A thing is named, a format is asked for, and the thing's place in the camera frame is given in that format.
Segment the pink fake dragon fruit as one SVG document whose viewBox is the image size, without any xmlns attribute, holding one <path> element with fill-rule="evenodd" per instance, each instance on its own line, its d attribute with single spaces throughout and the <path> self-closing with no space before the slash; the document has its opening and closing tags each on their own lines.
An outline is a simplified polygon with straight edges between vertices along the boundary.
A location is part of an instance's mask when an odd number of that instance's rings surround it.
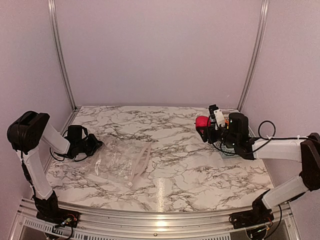
<svg viewBox="0 0 320 240">
<path fill-rule="evenodd" d="M 208 116 L 198 116 L 195 119 L 195 128 L 200 129 L 200 128 L 207 128 L 211 126 L 211 121 Z"/>
</svg>

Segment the clear zip top bag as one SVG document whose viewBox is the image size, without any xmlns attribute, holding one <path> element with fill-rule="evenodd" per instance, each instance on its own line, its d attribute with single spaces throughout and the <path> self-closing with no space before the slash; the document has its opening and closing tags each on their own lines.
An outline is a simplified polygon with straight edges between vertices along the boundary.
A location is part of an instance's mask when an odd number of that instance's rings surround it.
<svg viewBox="0 0 320 240">
<path fill-rule="evenodd" d="M 150 142 L 105 136 L 96 160 L 91 162 L 92 171 L 98 177 L 131 188 L 146 171 L 151 150 Z"/>
</svg>

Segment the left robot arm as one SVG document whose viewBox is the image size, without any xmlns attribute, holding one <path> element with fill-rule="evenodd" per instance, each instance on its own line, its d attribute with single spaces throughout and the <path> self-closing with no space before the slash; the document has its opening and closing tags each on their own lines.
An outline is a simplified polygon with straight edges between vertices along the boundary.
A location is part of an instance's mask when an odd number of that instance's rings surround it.
<svg viewBox="0 0 320 240">
<path fill-rule="evenodd" d="M 81 125 L 70 125 L 66 135 L 61 135 L 50 124 L 49 114 L 35 111 L 27 111 L 13 122 L 7 130 L 7 139 L 20 158 L 38 212 L 53 223 L 60 222 L 63 211 L 42 167 L 39 143 L 43 141 L 57 156 L 73 160 L 81 154 L 93 156 L 103 142 Z"/>
</svg>

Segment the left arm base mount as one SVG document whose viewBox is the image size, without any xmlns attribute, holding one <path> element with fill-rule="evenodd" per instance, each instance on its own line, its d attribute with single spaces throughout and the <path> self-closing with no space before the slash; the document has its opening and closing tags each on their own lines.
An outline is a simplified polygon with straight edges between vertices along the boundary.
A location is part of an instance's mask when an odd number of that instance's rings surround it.
<svg viewBox="0 0 320 240">
<path fill-rule="evenodd" d="M 36 214 L 37 219 L 56 224 L 58 227 L 67 226 L 72 228 L 77 227 L 79 217 L 80 213 L 78 211 L 62 208 L 59 209 L 57 215 L 53 215 L 52 213 L 45 215 L 39 211 Z"/>
</svg>

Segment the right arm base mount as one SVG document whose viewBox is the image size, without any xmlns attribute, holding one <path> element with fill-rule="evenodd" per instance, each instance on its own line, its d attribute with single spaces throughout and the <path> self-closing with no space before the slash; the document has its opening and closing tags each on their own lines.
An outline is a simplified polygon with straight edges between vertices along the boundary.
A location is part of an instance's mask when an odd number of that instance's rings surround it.
<svg viewBox="0 0 320 240">
<path fill-rule="evenodd" d="M 267 210 L 265 213 L 246 210 L 232 213 L 228 220 L 233 225 L 234 229 L 241 229 L 270 223 L 274 220 L 274 215 L 271 210 Z"/>
</svg>

